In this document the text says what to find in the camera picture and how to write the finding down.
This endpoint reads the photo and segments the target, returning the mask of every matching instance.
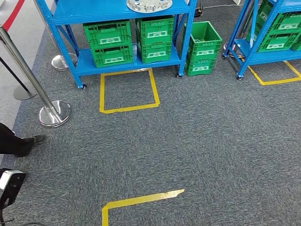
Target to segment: blue metal shelf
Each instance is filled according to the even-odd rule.
[[[245,39],[235,40],[235,42],[244,57],[249,55],[249,42],[246,41]],[[276,52],[255,53],[249,62],[249,65],[259,65],[296,59],[301,59],[301,51],[293,51],[292,49],[289,49]]]
[[[174,0],[167,10],[152,14],[137,13],[126,5],[126,0],[60,0],[54,15],[55,25],[82,24],[109,20],[135,19],[189,13],[185,0]]]
[[[197,0],[190,0],[188,5],[185,0],[174,0],[173,5],[169,9],[156,13],[144,14],[128,9],[126,5],[126,0],[54,0],[57,7],[54,13],[52,14],[47,6],[45,0],[33,1],[47,25],[46,27],[49,29],[51,38],[60,54],[65,59],[78,88],[84,87],[80,78],[81,76],[135,70],[148,67],[178,65],[178,75],[183,76],[188,44],[190,39],[190,33],[192,31],[195,10],[197,4]],[[180,14],[184,14],[184,16],[183,17],[183,21],[177,25]],[[142,63],[141,59],[137,54],[137,45],[133,44],[134,54],[134,63],[96,68],[91,51],[89,49],[79,49],[75,41],[75,37],[73,35],[69,25],[164,15],[175,15],[174,34],[180,31],[180,26],[183,24],[183,21],[186,20],[186,28],[183,40],[181,52],[177,52],[174,43],[176,43],[177,35],[173,35],[174,45],[171,49],[170,59],[168,61],[154,62],[151,64]],[[73,47],[74,51],[78,56],[77,66],[73,65],[60,34],[63,34]]]
[[[232,34],[231,35],[227,48],[226,48],[225,52],[223,53],[224,57],[228,57],[230,53],[232,54],[241,66],[237,73],[238,79],[240,80],[243,78],[244,72],[249,65],[301,59],[301,51],[293,51],[291,49],[284,51],[256,53],[256,50],[258,49],[260,44],[263,41],[266,32],[270,28],[272,23],[278,13],[301,11],[301,0],[277,0],[276,2],[275,2],[274,0],[269,0],[269,2],[273,4],[272,11],[269,13],[266,21],[263,24],[261,31],[257,35],[256,41],[254,41],[253,43],[249,43],[245,39],[243,39],[244,37],[241,37],[239,31],[241,31],[241,28],[243,27],[246,27],[247,24],[244,24],[244,21],[245,21],[245,18],[247,18],[247,15],[250,14],[250,11],[248,11],[248,7],[250,4],[252,5],[253,2],[254,7],[253,9],[250,9],[253,11],[250,31],[251,40],[253,40],[256,26],[256,18],[257,16],[256,6],[258,5],[259,0],[246,0],[241,9],[241,12],[238,16],[235,27],[232,31]],[[242,62],[241,60],[240,60],[238,56],[234,51],[234,49],[235,49],[236,47],[238,47],[244,55],[244,61]]]
[[[277,1],[268,0],[269,2],[276,5]],[[278,9],[279,13],[287,13],[287,12],[297,12],[301,11],[301,1],[300,0],[284,0]]]
[[[76,75],[94,75],[101,73],[111,73],[111,72],[121,72],[127,70],[134,70],[140,68],[151,68],[151,67],[164,67],[170,65],[179,65],[181,63],[176,48],[172,45],[170,59],[167,61],[158,61],[150,64],[143,64],[141,59],[137,56],[137,44],[133,44],[134,62],[124,65],[116,65],[111,67],[96,68],[93,59],[92,53],[90,49],[81,49],[79,51],[78,65],[76,67]]]

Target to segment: crate label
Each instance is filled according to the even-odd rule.
[[[264,12],[261,12],[260,16],[264,21],[266,21],[266,19],[268,18],[268,16],[266,15]]]
[[[256,41],[257,39],[257,36],[254,34],[254,37],[253,38],[253,41]]]
[[[158,52],[158,53],[149,53],[147,55],[147,58],[161,57],[161,56],[166,56],[166,51]]]
[[[282,24],[278,28],[278,30],[294,29],[298,28],[298,25],[299,24]]]
[[[192,69],[193,72],[205,71],[205,70],[209,70],[209,66],[206,66],[206,67],[194,67]]]
[[[161,31],[161,32],[150,32],[147,33],[147,38],[156,38],[156,37],[162,37],[167,36],[167,31]]]
[[[122,56],[121,56],[121,57],[117,57],[117,58],[106,59],[104,61],[104,63],[109,64],[109,63],[116,63],[116,62],[120,62],[120,61],[124,61],[124,60]]]
[[[197,56],[200,56],[200,55],[209,55],[209,54],[214,54],[214,50],[206,50],[206,51],[198,51],[197,53]]]
[[[100,39],[100,44],[108,44],[108,43],[113,43],[113,42],[119,42],[121,41],[120,37],[113,37],[109,39]]]
[[[266,49],[271,49],[271,48],[283,48],[284,47],[285,43],[282,43],[282,44],[270,44],[268,45],[268,47]]]

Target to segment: carpet floor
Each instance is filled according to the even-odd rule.
[[[226,43],[239,11],[208,8],[195,21],[210,21]],[[80,47],[87,46],[81,25],[73,31]],[[88,89],[77,89],[69,72],[51,66],[55,52],[45,33],[34,71],[51,99],[69,102],[72,114],[47,129],[38,123],[38,97],[21,103],[17,135],[47,138],[28,157],[2,161],[29,173],[4,211],[15,225],[99,226],[108,202],[179,189],[185,192],[109,210],[109,225],[301,225],[300,82],[261,86],[248,70],[238,81],[235,62],[219,56],[210,75],[177,79],[176,67],[154,68],[158,107],[103,114],[100,75],[82,77]],[[292,64],[301,71],[299,61]],[[254,69],[267,79],[289,72],[284,63],[273,65]],[[153,98],[149,76],[141,73],[106,78],[105,101],[110,109]]]

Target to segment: green plastic crate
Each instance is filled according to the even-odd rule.
[[[187,53],[192,61],[215,59],[222,42],[223,39],[210,22],[193,23]]]
[[[301,32],[301,12],[278,14],[269,30],[269,34]]]
[[[263,26],[273,5],[264,0],[258,10],[256,23]],[[301,32],[301,12],[289,12],[278,14],[267,32],[267,34],[285,34]]]
[[[254,37],[253,37],[253,41],[256,41],[257,38],[257,35],[260,32],[261,30],[261,26],[259,24],[256,24],[255,26],[255,32],[254,32]],[[246,40],[250,42],[250,40],[251,39],[251,32],[250,32],[250,28],[249,29],[249,32],[247,34]]]
[[[299,33],[269,35],[256,50],[258,53],[290,49],[299,37]]]
[[[214,67],[215,60],[197,60],[192,61],[189,56],[186,58],[184,70],[187,76],[199,74],[210,74]]]
[[[132,45],[91,49],[96,67],[108,67],[134,62]]]
[[[137,36],[138,52],[143,64],[170,59],[170,41],[152,45],[143,45],[138,31],[137,31]]]
[[[299,38],[294,44],[292,45],[291,49],[293,51],[301,50],[301,35],[299,36]]]
[[[143,45],[171,42],[174,34],[174,16],[156,16],[136,19]]]
[[[272,11],[273,5],[269,3],[268,0],[263,0],[260,7],[258,9],[257,17],[256,22],[263,26],[268,18],[269,13]]]
[[[86,23],[84,30],[91,49],[129,45],[132,42],[129,20]]]

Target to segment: stanchion post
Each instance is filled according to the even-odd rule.
[[[36,9],[38,10],[38,12],[40,14],[41,18],[42,19],[42,21],[44,22],[44,24],[45,25],[46,30],[48,32],[50,38],[52,40],[52,42],[54,43],[54,45],[55,46],[55,48],[57,49],[57,52],[60,52],[59,47],[57,47],[57,43],[55,42],[55,40],[53,38],[53,36],[51,35],[51,32],[50,32],[48,25],[46,23],[46,21],[44,19],[44,17],[41,15],[40,9],[37,6],[37,4],[35,3],[35,1],[34,1],[34,3],[35,4]],[[69,56],[72,59],[72,63],[74,65],[76,65],[78,63],[78,57],[76,56],[76,54],[74,53],[69,53]],[[66,71],[69,70],[69,66],[66,63],[65,59],[62,56],[62,54],[60,55],[57,55],[55,57],[54,57],[51,60],[51,65],[57,69],[57,71]]]
[[[50,128],[58,127],[64,124],[70,117],[71,107],[61,100],[51,102],[2,25],[0,25],[0,41],[35,88],[45,104],[45,107],[39,114],[41,125]]]
[[[26,82],[25,84],[23,83],[2,57],[0,57],[0,62],[2,62],[8,71],[9,71],[14,79],[16,79],[20,84],[14,91],[14,97],[15,99],[27,100],[36,95],[35,89],[30,82]]]

